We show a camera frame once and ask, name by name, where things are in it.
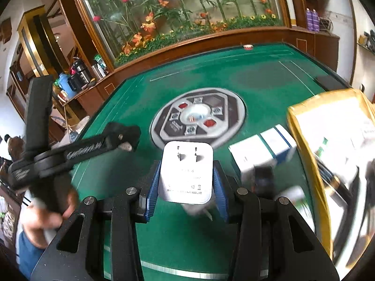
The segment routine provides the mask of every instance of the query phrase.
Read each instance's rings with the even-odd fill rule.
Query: blue shirt
[[[29,280],[43,252],[44,249],[32,245],[25,233],[21,232],[19,235],[19,270]]]

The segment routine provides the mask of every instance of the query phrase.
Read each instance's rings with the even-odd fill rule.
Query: cardboard box
[[[229,146],[232,164],[244,186],[251,186],[255,166],[276,166],[289,161],[297,144],[282,125]]]

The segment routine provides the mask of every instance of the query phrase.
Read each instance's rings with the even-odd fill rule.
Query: purple bottle
[[[310,11],[310,9],[306,9],[306,20],[307,20],[307,29],[309,31],[313,31],[314,30],[314,25],[313,25],[313,22],[312,22],[312,13]]]
[[[312,25],[315,32],[320,31],[319,16],[315,9],[312,10]]]

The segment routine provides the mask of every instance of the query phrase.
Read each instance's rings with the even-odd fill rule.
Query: blue water bottle
[[[60,77],[59,84],[61,88],[67,93],[68,98],[72,99],[77,94],[77,92],[73,91],[72,88],[70,87],[70,84],[68,83],[69,75],[65,73],[61,73],[59,77]]]

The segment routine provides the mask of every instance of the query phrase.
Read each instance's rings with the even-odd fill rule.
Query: blue gripper pad
[[[217,171],[215,166],[213,167],[212,178],[213,191],[215,192],[217,209],[220,213],[220,216],[224,219],[224,221],[228,222],[228,199],[224,191],[222,179],[220,178],[219,172]]]
[[[146,198],[146,213],[145,218],[147,222],[150,221],[150,218],[154,215],[156,201],[158,200],[158,187],[159,187],[159,179],[160,179],[160,170],[162,167],[162,162],[160,161],[156,167],[154,177],[152,179],[151,187],[149,194]]]

